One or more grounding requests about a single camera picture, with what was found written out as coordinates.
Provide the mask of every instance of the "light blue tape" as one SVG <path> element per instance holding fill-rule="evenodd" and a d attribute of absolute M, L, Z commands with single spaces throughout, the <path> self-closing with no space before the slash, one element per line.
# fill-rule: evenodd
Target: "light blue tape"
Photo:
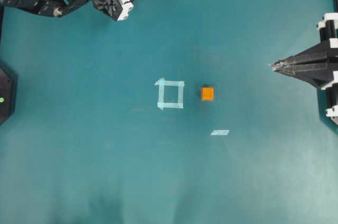
<path fill-rule="evenodd" d="M 183 109 L 184 81 L 169 81 L 164 80 L 164 78 L 160 78 L 157 82 L 155 82 L 155 85 L 158 86 L 158 108 L 160 108 L 161 110 L 163 110 L 164 108 Z M 179 88 L 177 103 L 164 102 L 164 86 L 173 86 Z"/>
<path fill-rule="evenodd" d="M 227 136 L 230 130 L 214 130 L 211 136 Z"/>

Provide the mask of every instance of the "green surface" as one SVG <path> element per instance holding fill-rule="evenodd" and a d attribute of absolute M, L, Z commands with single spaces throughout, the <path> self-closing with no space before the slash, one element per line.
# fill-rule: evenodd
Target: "green surface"
<path fill-rule="evenodd" d="M 0 60 L 18 90 L 0 223 L 338 223 L 337 130 L 313 87 L 268 66 L 319 42 L 332 10 L 137 0 L 116 23 L 90 4 L 62 19 L 7 9 Z M 183 110 L 157 108 L 162 77 L 185 81 Z"/>

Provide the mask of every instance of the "orange block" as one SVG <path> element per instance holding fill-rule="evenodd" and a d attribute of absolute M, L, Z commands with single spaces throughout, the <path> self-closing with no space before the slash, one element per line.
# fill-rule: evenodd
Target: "orange block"
<path fill-rule="evenodd" d="M 202 101 L 213 101 L 213 88 L 202 88 Z"/>

